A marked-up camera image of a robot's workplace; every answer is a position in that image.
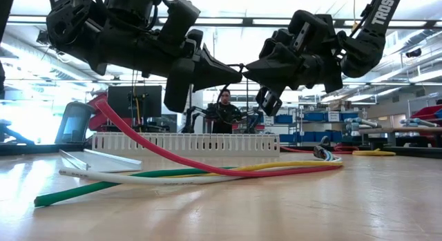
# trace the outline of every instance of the table surface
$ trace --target table surface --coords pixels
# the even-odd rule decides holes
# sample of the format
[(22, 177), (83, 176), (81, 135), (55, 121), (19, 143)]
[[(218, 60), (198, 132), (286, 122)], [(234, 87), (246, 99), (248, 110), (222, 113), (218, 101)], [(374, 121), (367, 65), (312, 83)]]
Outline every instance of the table surface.
[(404, 132), (442, 133), (442, 127), (398, 127), (398, 128), (366, 128), (360, 129), (361, 134), (370, 133), (404, 133)]
[[(214, 166), (305, 160), (199, 158)], [(120, 185), (53, 206), (43, 195), (90, 183), (53, 155), (0, 157), (0, 240), (442, 240), (442, 160), (343, 157), (345, 167), (201, 186)], [(144, 159), (150, 170), (182, 168)]]

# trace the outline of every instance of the green cable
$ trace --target green cable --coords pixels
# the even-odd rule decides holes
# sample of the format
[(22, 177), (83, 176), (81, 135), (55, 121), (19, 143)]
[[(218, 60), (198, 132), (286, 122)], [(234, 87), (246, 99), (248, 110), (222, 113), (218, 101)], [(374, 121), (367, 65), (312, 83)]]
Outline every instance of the green cable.
[[(222, 167), (224, 169), (231, 169), (235, 167)], [(162, 171), (149, 171), (136, 173), (131, 176), (137, 177), (165, 177), (174, 175), (193, 175), (193, 174), (204, 174), (206, 171), (196, 169), (196, 168), (184, 168), (184, 169), (172, 169), (172, 170), (162, 170)], [(34, 200), (35, 207), (40, 206), (50, 206), (51, 204), (60, 202), (62, 200), (68, 200), (74, 197), (85, 195), (88, 193), (93, 193), (102, 189), (108, 189), (112, 186), (117, 186), (119, 183), (113, 182), (96, 182), (94, 184), (89, 184), (85, 186), (79, 186), (75, 189), (69, 189), (66, 191), (61, 191), (58, 193), (49, 193), (47, 195), (37, 196)]]

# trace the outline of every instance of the white cable tray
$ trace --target white cable tray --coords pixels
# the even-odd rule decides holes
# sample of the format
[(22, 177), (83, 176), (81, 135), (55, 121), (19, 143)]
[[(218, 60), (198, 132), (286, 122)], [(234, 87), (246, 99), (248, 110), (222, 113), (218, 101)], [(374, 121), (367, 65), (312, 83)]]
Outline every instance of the white cable tray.
[[(155, 145), (183, 156), (279, 157), (279, 135), (140, 133)], [(155, 156), (123, 133), (95, 133), (94, 151)]]

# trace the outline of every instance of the person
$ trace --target person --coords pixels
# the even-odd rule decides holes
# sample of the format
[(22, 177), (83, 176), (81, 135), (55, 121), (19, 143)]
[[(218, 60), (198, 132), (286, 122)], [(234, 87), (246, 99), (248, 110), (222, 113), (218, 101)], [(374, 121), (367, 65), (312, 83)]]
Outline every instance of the person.
[[(221, 92), (221, 100), (218, 103), (219, 109), (224, 113), (222, 114), (231, 114), (233, 111), (239, 111), (236, 106), (230, 104), (230, 90), (223, 89)], [(224, 120), (217, 120), (213, 123), (212, 133), (218, 134), (232, 134), (233, 127), (230, 123), (226, 123)]]

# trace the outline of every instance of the chair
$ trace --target chair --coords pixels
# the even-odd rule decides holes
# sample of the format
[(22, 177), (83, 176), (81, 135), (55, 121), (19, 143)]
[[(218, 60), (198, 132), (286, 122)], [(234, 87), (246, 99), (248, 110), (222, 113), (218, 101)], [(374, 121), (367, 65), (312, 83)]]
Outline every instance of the chair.
[(71, 102), (66, 105), (63, 119), (58, 129), (56, 144), (83, 143), (86, 141), (90, 116), (95, 109), (80, 102)]

